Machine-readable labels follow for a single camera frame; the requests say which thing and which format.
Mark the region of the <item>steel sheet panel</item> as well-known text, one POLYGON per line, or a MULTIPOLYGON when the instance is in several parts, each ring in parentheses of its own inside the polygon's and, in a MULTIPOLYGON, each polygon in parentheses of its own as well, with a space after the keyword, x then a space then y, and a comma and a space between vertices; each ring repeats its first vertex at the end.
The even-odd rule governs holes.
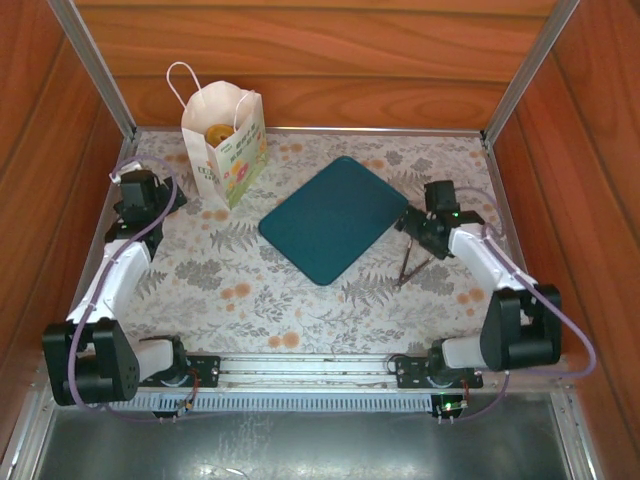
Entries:
POLYGON ((28 480, 603 480, 548 395, 467 422, 401 413, 226 413, 176 423, 58 410, 28 480))

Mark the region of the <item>small circuit board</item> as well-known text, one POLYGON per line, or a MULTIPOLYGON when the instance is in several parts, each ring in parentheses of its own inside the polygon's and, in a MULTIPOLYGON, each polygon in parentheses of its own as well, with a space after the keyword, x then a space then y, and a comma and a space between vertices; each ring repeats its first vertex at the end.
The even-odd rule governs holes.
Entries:
POLYGON ((175 421, 180 417, 183 417, 187 413, 189 413, 194 406, 194 399, 188 398, 185 400, 178 401, 170 410, 168 411, 154 411, 153 415, 158 419, 169 419, 170 421, 175 421))
POLYGON ((461 394, 435 394, 431 396, 431 415, 438 421, 453 421, 468 407, 461 394))

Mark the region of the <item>white-tipped metal tongs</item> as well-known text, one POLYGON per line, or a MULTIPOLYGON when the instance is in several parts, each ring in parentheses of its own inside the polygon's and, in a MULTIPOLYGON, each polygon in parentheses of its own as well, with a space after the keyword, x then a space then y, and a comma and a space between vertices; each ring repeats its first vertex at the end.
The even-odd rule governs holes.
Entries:
POLYGON ((405 254, 403 257, 401 268, 399 270, 398 278, 394 284, 394 288, 396 290, 400 290, 405 284, 410 282, 418 273, 420 273, 433 260, 433 256, 429 256, 424 261, 422 261, 419 265, 417 265, 413 270, 408 271, 407 266, 408 266, 409 258, 413 249, 413 245, 414 245, 414 239, 411 238, 405 250, 405 254))

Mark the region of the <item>white flower-print paper bag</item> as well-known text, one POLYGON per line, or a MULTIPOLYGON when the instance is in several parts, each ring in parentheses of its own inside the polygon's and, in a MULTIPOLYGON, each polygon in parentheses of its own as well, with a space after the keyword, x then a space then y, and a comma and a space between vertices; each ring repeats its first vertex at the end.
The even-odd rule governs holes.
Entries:
POLYGON ((234 208, 269 159, 262 95, 226 81, 202 85, 191 66, 181 61, 168 67, 166 81, 183 108, 181 131, 198 194, 234 208), (178 66, 186 68, 195 84, 189 99, 172 82, 172 70, 178 66), (215 124, 235 129, 217 148, 205 140, 207 129, 215 124))

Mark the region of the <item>teal rectangular mat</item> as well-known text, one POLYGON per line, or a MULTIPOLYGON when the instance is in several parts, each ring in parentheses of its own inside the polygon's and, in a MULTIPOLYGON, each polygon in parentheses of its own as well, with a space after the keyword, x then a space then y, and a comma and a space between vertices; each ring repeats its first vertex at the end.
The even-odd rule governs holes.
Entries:
POLYGON ((393 226, 408 199, 355 159, 332 161, 258 224, 311 282, 333 283, 393 226))

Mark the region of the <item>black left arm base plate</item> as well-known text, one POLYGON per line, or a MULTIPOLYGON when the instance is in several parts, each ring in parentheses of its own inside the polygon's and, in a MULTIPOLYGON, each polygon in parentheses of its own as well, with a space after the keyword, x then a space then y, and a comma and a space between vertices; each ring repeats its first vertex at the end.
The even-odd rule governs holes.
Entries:
POLYGON ((221 358, 214 355, 181 353, 169 370, 156 373, 141 381, 140 387, 216 388, 221 370, 221 358))

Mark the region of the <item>aluminium frame post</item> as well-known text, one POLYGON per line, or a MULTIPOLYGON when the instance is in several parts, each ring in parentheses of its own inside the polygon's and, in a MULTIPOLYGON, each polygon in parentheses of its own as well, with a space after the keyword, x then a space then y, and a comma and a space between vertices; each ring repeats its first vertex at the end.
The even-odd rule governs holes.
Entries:
POLYGON ((135 137, 137 125, 96 41, 73 0, 47 0, 103 102, 127 139, 135 137))
POLYGON ((579 3, 580 0, 557 0, 484 130, 484 142, 487 147, 495 144, 579 3))

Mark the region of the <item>aluminium mounting beam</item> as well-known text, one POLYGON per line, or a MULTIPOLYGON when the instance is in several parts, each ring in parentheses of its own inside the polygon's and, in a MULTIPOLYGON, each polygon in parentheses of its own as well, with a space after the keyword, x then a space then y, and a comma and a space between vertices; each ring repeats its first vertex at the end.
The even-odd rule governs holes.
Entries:
MULTIPOLYGON (((45 355, 52 392, 60 405, 77 400, 86 404, 130 401, 141 381, 169 370, 185 353, 166 340, 146 342, 134 352, 88 351, 71 355, 67 351, 45 355)), ((401 355, 249 355, 223 354, 216 388, 192 389, 221 392, 328 392, 354 393, 400 390, 397 387, 393 359, 401 355)))

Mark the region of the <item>floral print tablecloth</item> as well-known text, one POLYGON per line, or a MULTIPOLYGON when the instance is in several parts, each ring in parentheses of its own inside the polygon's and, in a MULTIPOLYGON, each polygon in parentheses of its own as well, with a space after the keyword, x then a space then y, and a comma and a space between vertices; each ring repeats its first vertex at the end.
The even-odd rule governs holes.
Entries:
POLYGON ((137 152, 173 169, 187 204, 164 238, 121 320, 133 340, 179 335, 191 351, 419 354, 434 340, 477 333, 488 295, 456 259, 432 260, 394 288, 409 239, 386 231, 328 286, 318 286, 259 233, 259 221, 319 170, 349 156, 424 204, 423 186, 452 180, 466 209, 499 223, 487 153, 473 137, 272 133, 269 161, 239 204, 205 200, 182 136, 145 131, 137 152))

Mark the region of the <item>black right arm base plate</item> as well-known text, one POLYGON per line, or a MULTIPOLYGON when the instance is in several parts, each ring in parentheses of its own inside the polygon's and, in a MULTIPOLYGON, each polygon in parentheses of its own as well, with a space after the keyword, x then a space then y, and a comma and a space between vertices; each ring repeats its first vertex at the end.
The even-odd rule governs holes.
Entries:
POLYGON ((397 387, 400 389, 480 389, 484 386, 482 375, 472 368, 450 368, 439 356, 409 357, 401 355, 393 359, 397 387))

